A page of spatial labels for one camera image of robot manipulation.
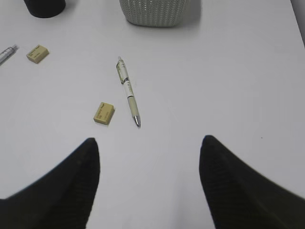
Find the beige eraser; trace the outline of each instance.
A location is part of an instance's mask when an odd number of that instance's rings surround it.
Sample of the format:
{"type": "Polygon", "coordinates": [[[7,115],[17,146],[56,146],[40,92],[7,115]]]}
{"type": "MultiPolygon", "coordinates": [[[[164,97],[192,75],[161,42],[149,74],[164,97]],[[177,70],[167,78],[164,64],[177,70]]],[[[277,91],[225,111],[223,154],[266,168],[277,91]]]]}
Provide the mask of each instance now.
{"type": "Polygon", "coordinates": [[[113,112],[114,112],[113,105],[107,103],[101,103],[93,119],[97,123],[108,125],[112,118],[113,112]]]}
{"type": "Polygon", "coordinates": [[[27,57],[30,61],[33,61],[34,63],[39,63],[48,54],[49,51],[45,47],[37,45],[29,54],[27,54],[27,57]]]}

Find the white tabletop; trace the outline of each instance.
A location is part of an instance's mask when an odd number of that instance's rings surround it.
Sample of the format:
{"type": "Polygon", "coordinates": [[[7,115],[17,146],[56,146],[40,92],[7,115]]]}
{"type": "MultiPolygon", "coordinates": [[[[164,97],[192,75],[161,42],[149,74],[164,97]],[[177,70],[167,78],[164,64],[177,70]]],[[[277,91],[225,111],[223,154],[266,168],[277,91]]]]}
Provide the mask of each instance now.
{"type": "Polygon", "coordinates": [[[0,197],[95,137],[101,179],[88,229],[214,228],[198,174],[205,135],[305,197],[305,51],[290,0],[192,0],[181,26],[129,24],[118,0],[69,0],[57,17],[2,0],[0,197]],[[50,54],[26,58],[37,44],[50,54]],[[115,65],[131,77],[132,120],[115,65]],[[100,102],[110,125],[96,124],[100,102]]]}

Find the table surface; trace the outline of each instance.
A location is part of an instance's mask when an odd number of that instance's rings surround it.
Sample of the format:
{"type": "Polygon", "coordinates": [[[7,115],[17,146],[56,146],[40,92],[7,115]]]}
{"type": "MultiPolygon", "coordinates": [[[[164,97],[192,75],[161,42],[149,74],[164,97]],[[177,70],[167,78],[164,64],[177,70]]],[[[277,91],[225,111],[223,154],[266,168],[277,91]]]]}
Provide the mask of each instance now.
{"type": "Polygon", "coordinates": [[[118,0],[67,0],[38,19],[3,0],[0,49],[20,49],[0,66],[0,197],[95,137],[102,167],[88,229],[214,228],[198,174],[205,135],[305,197],[305,50],[290,1],[192,0],[184,19],[137,27],[118,0]],[[26,54],[37,44],[50,54],[34,64],[26,54]],[[109,126],[93,121],[100,102],[115,106],[109,126]]]}

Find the white textured container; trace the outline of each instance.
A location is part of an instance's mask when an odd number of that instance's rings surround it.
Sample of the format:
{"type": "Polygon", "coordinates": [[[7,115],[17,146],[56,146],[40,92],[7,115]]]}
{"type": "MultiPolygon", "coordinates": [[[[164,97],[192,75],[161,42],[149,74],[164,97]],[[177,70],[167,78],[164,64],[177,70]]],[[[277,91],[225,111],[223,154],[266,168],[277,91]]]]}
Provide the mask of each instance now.
{"type": "Polygon", "coordinates": [[[189,0],[120,0],[126,19],[136,25],[171,27],[183,18],[189,0]]]}

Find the black cup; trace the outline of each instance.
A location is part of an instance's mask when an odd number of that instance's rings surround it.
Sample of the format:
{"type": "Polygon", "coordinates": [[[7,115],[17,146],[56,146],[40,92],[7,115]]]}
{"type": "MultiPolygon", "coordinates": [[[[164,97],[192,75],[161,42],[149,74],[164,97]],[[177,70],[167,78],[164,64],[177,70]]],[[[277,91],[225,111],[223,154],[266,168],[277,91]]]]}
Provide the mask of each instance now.
{"type": "Polygon", "coordinates": [[[60,14],[66,7],[65,0],[24,0],[31,15],[38,18],[51,18],[60,14]]]}

